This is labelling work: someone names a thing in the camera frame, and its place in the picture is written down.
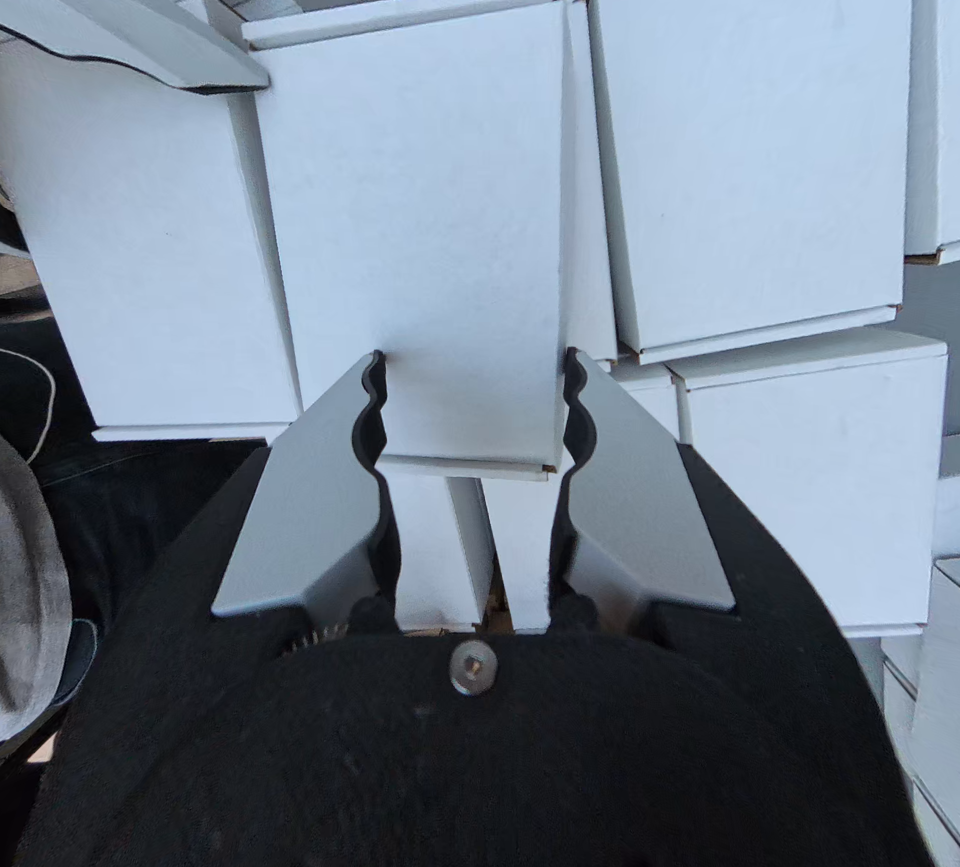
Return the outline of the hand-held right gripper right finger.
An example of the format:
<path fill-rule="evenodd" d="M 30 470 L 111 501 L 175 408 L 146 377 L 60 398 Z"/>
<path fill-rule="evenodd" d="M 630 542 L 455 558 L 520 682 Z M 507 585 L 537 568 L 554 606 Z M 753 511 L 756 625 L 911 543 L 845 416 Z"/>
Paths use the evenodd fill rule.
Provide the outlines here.
<path fill-rule="evenodd" d="M 551 528 L 550 632 L 635 635 L 661 604 L 734 612 L 674 435 L 573 346 L 562 396 L 562 442 L 572 465 Z"/>

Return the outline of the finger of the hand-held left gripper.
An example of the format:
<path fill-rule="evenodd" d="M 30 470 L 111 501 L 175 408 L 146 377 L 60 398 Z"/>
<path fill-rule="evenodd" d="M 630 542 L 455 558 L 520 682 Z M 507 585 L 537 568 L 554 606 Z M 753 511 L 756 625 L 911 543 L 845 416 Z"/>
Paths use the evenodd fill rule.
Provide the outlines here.
<path fill-rule="evenodd" d="M 270 86 L 258 62 L 170 0 L 1 0 L 1 29 L 54 57 L 113 64 L 189 93 Z"/>

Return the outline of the person's dark trousers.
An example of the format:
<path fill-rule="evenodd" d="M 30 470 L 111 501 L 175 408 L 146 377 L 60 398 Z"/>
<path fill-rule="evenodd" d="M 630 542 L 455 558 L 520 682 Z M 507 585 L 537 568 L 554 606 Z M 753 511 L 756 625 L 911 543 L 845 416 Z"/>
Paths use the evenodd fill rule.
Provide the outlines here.
<path fill-rule="evenodd" d="M 99 441 L 51 314 L 2 308 L 1 433 L 32 470 L 70 580 L 74 618 L 103 640 L 163 551 L 261 439 Z"/>

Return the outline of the white cardboard box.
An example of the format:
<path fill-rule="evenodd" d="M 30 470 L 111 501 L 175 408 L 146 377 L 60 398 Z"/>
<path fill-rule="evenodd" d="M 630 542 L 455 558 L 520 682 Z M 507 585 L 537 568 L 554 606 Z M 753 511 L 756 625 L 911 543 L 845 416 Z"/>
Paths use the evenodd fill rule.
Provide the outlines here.
<path fill-rule="evenodd" d="M 2 185 L 97 436 L 303 410 L 255 97 L 2 44 Z"/>
<path fill-rule="evenodd" d="M 394 457 L 559 464 L 563 0 L 247 22 L 304 406 L 386 359 Z"/>

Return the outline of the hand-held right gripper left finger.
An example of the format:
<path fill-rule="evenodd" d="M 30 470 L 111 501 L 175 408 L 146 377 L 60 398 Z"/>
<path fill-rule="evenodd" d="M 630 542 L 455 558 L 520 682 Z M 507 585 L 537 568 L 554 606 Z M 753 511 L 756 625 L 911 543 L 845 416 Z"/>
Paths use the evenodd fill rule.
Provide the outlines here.
<path fill-rule="evenodd" d="M 363 354 L 272 443 L 212 602 L 219 620 L 299 609 L 318 634 L 399 630 L 401 538 L 386 477 L 386 358 Z"/>

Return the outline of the stack of white boxes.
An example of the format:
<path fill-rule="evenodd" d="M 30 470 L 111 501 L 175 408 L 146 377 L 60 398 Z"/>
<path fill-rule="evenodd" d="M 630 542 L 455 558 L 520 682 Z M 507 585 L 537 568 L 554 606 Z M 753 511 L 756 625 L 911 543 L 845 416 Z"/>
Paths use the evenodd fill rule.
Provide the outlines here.
<path fill-rule="evenodd" d="M 902 214 L 907 154 L 908 0 L 595 0 L 599 45 L 600 157 L 613 237 L 626 280 L 665 253 L 667 236 L 710 234 L 713 271 L 732 268 L 748 240 L 741 226 L 789 240 L 760 281 L 757 261 L 727 279 L 707 278 L 688 254 L 681 324 L 734 281 L 750 299 L 783 286 L 801 266 L 800 228 L 832 231 L 880 212 Z M 510 748 L 526 733 L 549 760 L 518 786 L 610 777 L 662 801 L 638 837 L 666 839 L 666 814 L 710 815 L 676 838 L 786 842 L 759 865 L 930 865 L 907 812 L 892 748 L 866 685 L 855 677 L 827 614 L 801 575 L 741 507 L 703 457 L 679 454 L 716 531 L 731 585 L 754 610 L 744 616 L 655 609 L 662 645 L 563 633 L 507 640 L 514 662 L 532 661 L 515 702 L 495 692 L 478 730 L 498 714 L 475 783 L 451 755 L 426 759 L 426 737 L 451 742 L 470 709 L 454 705 L 437 673 L 451 638 L 422 640 L 420 656 L 386 630 L 282 657 L 306 615 L 239 614 L 215 626 L 200 603 L 226 570 L 268 451 L 246 463 L 210 501 L 138 589 L 73 708 L 54 762 L 58 790 L 90 819 L 68 828 L 78 865 L 347 865 L 443 860 L 444 813 L 467 813 L 446 785 L 488 811 L 507 802 Z"/>

